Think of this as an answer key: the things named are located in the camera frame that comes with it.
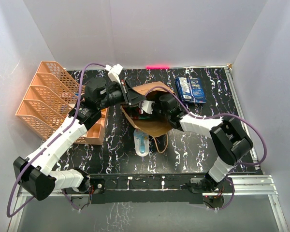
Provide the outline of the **brown paper bag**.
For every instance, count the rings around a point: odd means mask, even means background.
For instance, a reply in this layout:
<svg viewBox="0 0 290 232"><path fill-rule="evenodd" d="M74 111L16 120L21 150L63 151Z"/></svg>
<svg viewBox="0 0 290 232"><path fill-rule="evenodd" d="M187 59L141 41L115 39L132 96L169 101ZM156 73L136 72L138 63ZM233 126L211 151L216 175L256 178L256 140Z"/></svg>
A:
<svg viewBox="0 0 290 232"><path fill-rule="evenodd" d="M156 92L174 92L173 90L171 90L167 85L165 85L163 82L158 81L158 82L152 82L152 83L148 83L148 84L143 84L140 86L136 86L133 87L133 89L142 94L145 95L148 91L151 91L151 89L153 87L156 87L155 91ZM125 117L127 118L127 120L130 122L130 124L137 130L142 131L146 134L148 134L149 136L153 137L155 145L156 145L156 149L159 153L163 153L168 146L168 141L169 141L169 137L168 137L168 132L172 129L172 127L169 125L169 123L165 120L154 120L154 119L132 119L127 113L126 110L130 109L130 107L126 107L124 105L121 106L121 111L122 113L125 115ZM166 138L166 145L165 148L160 151L158 144L157 144L157 138L161 137L161 136L165 136Z"/></svg>

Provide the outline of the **blue snack packet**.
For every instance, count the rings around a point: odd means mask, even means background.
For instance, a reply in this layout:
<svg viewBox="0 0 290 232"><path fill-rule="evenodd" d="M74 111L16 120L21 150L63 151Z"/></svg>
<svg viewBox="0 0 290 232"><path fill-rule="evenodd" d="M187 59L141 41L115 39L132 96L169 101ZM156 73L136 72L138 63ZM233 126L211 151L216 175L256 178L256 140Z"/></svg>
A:
<svg viewBox="0 0 290 232"><path fill-rule="evenodd" d="M190 103L206 103L201 79L187 77L187 88L183 91L184 99Z"/></svg>
<svg viewBox="0 0 290 232"><path fill-rule="evenodd" d="M179 98L183 102L195 103L195 98L192 94L191 86L186 77L177 77L175 84Z"/></svg>

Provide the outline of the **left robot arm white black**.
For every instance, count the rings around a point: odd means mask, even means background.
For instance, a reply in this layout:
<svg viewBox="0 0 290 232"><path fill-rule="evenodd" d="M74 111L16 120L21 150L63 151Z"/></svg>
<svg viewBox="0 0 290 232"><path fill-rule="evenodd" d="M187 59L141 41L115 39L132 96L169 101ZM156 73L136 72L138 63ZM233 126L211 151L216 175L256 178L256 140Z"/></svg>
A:
<svg viewBox="0 0 290 232"><path fill-rule="evenodd" d="M124 80L107 86L104 78L90 79L80 101L53 135L25 159L18 157L14 161L18 184L39 201L54 190L74 188L80 193L88 191L88 173L79 168L53 171L54 165L101 118L102 109L119 104L134 106L145 99L144 95L135 91Z"/></svg>

